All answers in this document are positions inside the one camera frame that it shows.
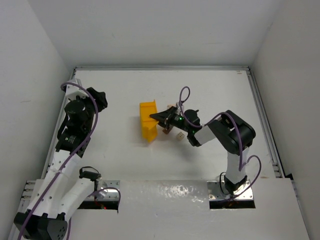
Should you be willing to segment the yellow plastic bin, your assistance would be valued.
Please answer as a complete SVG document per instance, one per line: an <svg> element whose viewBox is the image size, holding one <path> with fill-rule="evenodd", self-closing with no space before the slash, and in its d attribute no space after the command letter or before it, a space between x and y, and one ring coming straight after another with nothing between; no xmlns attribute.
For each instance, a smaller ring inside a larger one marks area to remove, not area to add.
<svg viewBox="0 0 320 240"><path fill-rule="evenodd" d="M141 133L148 143L151 143L158 135L157 124L159 122L150 117L151 114L156 114L157 112L155 100L139 104Z"/></svg>

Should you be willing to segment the beige cube with holes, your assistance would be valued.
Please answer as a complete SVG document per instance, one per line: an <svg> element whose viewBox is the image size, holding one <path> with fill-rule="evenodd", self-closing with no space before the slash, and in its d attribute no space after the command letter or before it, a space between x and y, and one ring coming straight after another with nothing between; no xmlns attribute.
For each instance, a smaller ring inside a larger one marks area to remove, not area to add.
<svg viewBox="0 0 320 240"><path fill-rule="evenodd" d="M183 138L185 137L184 133L182 132L179 132L177 135L176 135L176 139L178 141L181 141Z"/></svg>

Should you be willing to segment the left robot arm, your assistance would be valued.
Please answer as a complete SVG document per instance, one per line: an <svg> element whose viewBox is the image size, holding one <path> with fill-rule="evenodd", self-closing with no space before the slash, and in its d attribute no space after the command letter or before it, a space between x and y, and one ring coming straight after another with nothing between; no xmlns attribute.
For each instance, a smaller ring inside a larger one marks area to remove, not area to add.
<svg viewBox="0 0 320 240"><path fill-rule="evenodd" d="M51 164L33 200L14 218L19 240L68 239L73 213L97 189L97 179L101 176L99 173L81 174L74 186L65 191L91 140L97 117L107 108L108 102L105 92L92 87L67 86L64 91L67 104Z"/></svg>

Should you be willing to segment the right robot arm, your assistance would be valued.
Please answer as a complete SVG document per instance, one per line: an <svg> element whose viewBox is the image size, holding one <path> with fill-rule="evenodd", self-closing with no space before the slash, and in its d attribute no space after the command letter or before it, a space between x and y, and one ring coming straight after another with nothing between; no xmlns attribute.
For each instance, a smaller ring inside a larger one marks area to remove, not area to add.
<svg viewBox="0 0 320 240"><path fill-rule="evenodd" d="M231 110L218 115L201 126L198 111L188 109L179 113L175 106L149 115L165 130L176 127L187 133L189 143L200 147L212 140L218 140L227 152L227 169L224 175L225 189L233 195L247 181L244 153L256 137L254 128Z"/></svg>

